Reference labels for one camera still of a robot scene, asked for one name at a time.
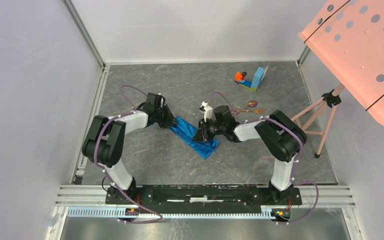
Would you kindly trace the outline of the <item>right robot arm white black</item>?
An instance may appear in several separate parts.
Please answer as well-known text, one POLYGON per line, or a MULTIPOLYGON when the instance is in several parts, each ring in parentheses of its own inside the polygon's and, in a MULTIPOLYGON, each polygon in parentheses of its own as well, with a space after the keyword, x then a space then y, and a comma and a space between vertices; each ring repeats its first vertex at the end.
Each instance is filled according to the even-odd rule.
POLYGON ((269 116, 238 122, 227 105, 212 108, 203 102, 199 108, 203 118, 192 138, 194 142, 206 143, 222 135, 228 141, 241 143, 261 139, 274 157, 273 175, 269 181, 269 199, 282 204, 289 198, 293 188, 293 166, 307 141, 307 135, 282 111, 269 116))

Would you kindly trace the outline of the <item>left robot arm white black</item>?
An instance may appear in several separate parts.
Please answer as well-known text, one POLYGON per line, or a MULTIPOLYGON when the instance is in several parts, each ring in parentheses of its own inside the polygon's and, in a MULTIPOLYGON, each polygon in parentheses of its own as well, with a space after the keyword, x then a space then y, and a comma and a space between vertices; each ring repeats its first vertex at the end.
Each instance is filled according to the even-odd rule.
POLYGON ((137 198, 136 180, 128 173, 121 160, 125 135, 153 124, 168 129, 175 127, 178 121, 166 104, 164 96, 148 93, 145 101, 128 113, 116 116, 96 115, 83 142, 83 156, 103 171, 111 186, 118 190, 117 196, 125 204, 131 204, 137 198))

